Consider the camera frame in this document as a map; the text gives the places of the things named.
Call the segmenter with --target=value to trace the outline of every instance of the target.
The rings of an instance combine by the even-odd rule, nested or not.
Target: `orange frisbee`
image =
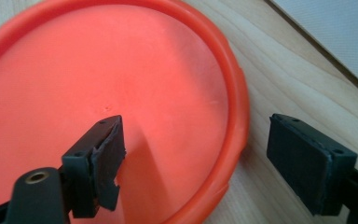
[[[0,203],[121,115],[117,210],[73,223],[198,223],[219,203],[249,126],[222,33],[171,0],[48,0],[0,28]]]

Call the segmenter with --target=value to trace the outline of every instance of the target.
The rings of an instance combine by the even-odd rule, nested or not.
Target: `wood grain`
[[[0,25],[36,2],[0,0]],[[344,223],[345,208],[339,217],[313,217],[270,164],[269,116],[302,119],[358,153],[358,89],[264,1],[186,2],[226,35],[251,101],[248,146],[205,223]]]

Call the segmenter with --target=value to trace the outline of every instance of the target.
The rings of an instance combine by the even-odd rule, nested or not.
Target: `wooden table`
[[[37,0],[0,0],[0,25]],[[186,0],[227,36],[248,82],[251,131],[230,189],[206,223],[343,223],[313,217],[266,158],[269,116],[282,113],[358,153],[358,83],[262,0]]]

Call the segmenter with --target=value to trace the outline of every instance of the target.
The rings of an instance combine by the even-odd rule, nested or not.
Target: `orange plastic disc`
[[[117,210],[73,223],[197,223],[227,191],[249,125],[219,30],[169,0],[49,0],[0,29],[0,203],[14,181],[120,114]]]

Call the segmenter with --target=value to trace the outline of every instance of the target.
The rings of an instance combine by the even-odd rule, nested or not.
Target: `wooden surface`
[[[0,24],[37,0],[0,0]],[[358,153],[358,88],[262,0],[186,0],[227,36],[251,101],[249,144],[205,223],[343,223],[313,217],[266,158],[269,116],[306,121]]]

